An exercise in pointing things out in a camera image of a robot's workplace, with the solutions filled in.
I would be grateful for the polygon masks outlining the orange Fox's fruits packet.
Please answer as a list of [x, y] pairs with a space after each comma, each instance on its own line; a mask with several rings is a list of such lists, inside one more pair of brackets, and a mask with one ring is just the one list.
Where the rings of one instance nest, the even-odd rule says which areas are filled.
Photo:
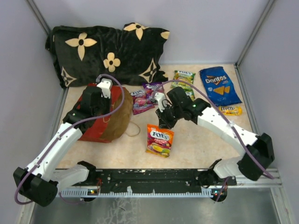
[[174, 132], [147, 124], [147, 148], [145, 152], [167, 158], [170, 156]]

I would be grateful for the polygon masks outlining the purple candy packet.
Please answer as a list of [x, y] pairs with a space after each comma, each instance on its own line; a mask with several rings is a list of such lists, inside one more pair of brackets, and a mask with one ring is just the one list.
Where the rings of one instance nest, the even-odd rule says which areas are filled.
[[150, 105], [155, 105], [156, 102], [152, 101], [152, 95], [154, 93], [154, 91], [157, 89], [157, 87], [159, 85], [161, 85], [162, 82], [154, 82], [154, 83], [149, 83], [149, 84], [143, 84], [143, 88], [146, 94], [146, 99], [147, 99], [147, 103]]
[[155, 107], [153, 104], [148, 103], [144, 89], [131, 92], [130, 95], [133, 99], [133, 115], [143, 113]]

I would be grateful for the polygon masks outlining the green Fox's candy packet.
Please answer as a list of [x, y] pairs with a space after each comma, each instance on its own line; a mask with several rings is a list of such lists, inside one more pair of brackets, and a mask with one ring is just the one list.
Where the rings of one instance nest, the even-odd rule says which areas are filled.
[[[194, 82], [194, 72], [182, 71], [182, 70], [175, 70], [174, 71], [174, 80], [183, 80], [184, 82], [188, 82], [189, 84], [193, 84]], [[171, 88], [182, 87], [184, 90], [191, 90], [192, 87], [186, 83], [182, 82], [173, 82], [171, 84]]]

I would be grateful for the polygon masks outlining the yellow M&M's packet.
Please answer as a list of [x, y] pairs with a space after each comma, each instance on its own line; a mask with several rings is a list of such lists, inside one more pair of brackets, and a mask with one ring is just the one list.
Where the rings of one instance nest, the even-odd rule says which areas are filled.
[[240, 106], [219, 106], [218, 109], [222, 114], [228, 116], [240, 116], [242, 114], [242, 108]]

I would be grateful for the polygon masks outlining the blue Doritos chip bag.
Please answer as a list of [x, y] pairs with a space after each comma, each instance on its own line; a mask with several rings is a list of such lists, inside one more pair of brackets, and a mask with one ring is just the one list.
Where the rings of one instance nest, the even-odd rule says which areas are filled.
[[199, 71], [208, 98], [216, 106], [229, 106], [241, 103], [234, 84], [222, 66]]

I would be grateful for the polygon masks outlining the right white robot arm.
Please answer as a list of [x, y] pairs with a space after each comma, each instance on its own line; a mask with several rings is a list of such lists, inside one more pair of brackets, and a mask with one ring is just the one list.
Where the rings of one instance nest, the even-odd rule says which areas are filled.
[[156, 114], [160, 128], [171, 129], [178, 120], [185, 119], [212, 131], [238, 152], [238, 157], [213, 163], [208, 176], [211, 183], [218, 185], [225, 178], [237, 175], [257, 181], [266, 175], [266, 169], [275, 159], [268, 134], [258, 135], [239, 127], [207, 101], [201, 98], [192, 100], [181, 87], [167, 94], [156, 92], [153, 99], [158, 104]]

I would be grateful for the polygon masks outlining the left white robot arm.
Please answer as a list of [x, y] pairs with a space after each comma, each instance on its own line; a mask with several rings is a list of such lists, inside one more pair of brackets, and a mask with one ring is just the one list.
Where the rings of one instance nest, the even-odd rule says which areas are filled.
[[74, 167], [55, 173], [56, 167], [85, 133], [91, 130], [100, 119], [111, 115], [110, 81], [87, 86], [81, 99], [63, 119], [57, 133], [42, 152], [25, 168], [18, 167], [13, 178], [16, 184], [14, 200], [23, 203], [19, 195], [40, 206], [48, 206], [57, 194], [80, 182], [92, 185], [97, 180], [96, 167], [80, 161]]

